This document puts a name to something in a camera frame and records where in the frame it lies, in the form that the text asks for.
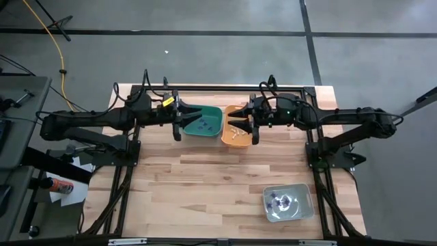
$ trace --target gray table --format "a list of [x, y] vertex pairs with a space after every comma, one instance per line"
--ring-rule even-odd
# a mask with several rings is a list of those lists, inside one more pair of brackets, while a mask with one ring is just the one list
[[[35, 94], [35, 97], [24, 102], [20, 109], [8, 109], [6, 116], [35, 121], [35, 112], [41, 110], [50, 84], [51, 79], [47, 77], [0, 77], [0, 96], [4, 99], [16, 100], [24, 94], [24, 89]], [[34, 170], [33, 167], [19, 167], [19, 165], [35, 123], [12, 121], [14, 122], [10, 134], [0, 153], [0, 185], [6, 182], [12, 187], [8, 210], [0, 217], [0, 242], [7, 241], [12, 233]]]

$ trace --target orange bowl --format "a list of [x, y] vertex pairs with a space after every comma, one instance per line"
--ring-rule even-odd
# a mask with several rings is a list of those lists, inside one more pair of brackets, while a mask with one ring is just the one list
[[242, 118], [235, 118], [227, 116], [228, 113], [232, 111], [241, 109], [242, 106], [239, 105], [229, 105], [225, 108], [225, 121], [223, 124], [223, 132], [221, 135], [221, 141], [229, 147], [232, 148], [247, 148], [252, 144], [252, 134], [247, 134], [243, 130], [231, 126], [228, 124], [230, 120], [243, 120]]

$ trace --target spray can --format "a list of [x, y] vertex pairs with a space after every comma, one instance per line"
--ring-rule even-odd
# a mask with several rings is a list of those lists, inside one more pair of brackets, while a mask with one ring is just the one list
[[57, 178], [45, 178], [40, 181], [40, 187], [48, 189], [51, 192], [70, 194], [73, 191], [74, 185], [72, 182], [59, 180]]

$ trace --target white paper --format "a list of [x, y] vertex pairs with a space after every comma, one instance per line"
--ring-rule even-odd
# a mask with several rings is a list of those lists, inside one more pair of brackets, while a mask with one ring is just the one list
[[[77, 167], [80, 167], [86, 171], [92, 172], [93, 165], [86, 164], [81, 165], [81, 160], [79, 157], [73, 158], [73, 163], [71, 165], [75, 165]], [[59, 180], [65, 180], [73, 183], [73, 191], [70, 194], [60, 194], [56, 192], [50, 192], [50, 198], [52, 202], [56, 202], [57, 200], [61, 200], [61, 206], [67, 206], [70, 204], [75, 204], [79, 202], [83, 202], [83, 200], [87, 197], [88, 194], [88, 184], [83, 184], [81, 182], [77, 182], [74, 180], [70, 180], [67, 178], [63, 178], [56, 174], [47, 173], [48, 178], [57, 178]]]

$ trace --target concrete floor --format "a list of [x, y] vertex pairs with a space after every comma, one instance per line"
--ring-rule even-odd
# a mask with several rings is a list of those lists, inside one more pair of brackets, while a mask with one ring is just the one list
[[[299, 0], [41, 0], [55, 18], [73, 15], [68, 28], [304, 31]], [[436, 32], [433, 0], [307, 0], [312, 31]], [[43, 16], [35, 4], [38, 14]], [[0, 12], [0, 27], [40, 28], [21, 1]], [[153, 82], [256, 83], [274, 74], [280, 84], [314, 85], [305, 37], [260, 36], [57, 36], [64, 54], [66, 91], [80, 106], [103, 110], [113, 82], [139, 83], [147, 68]], [[323, 85], [333, 85], [340, 107], [381, 107], [400, 113], [436, 86], [437, 39], [314, 38]], [[60, 88], [59, 56], [48, 36], [0, 34], [0, 53]], [[0, 63], [7, 71], [14, 68]], [[50, 92], [44, 110], [66, 109]], [[65, 145], [42, 141], [45, 150]], [[366, 151], [366, 143], [357, 150]], [[372, 166], [357, 168], [358, 187], [368, 235], [404, 240], [384, 189]], [[42, 235], [74, 234], [79, 207], [40, 208]], [[70, 213], [69, 220], [59, 218]]]

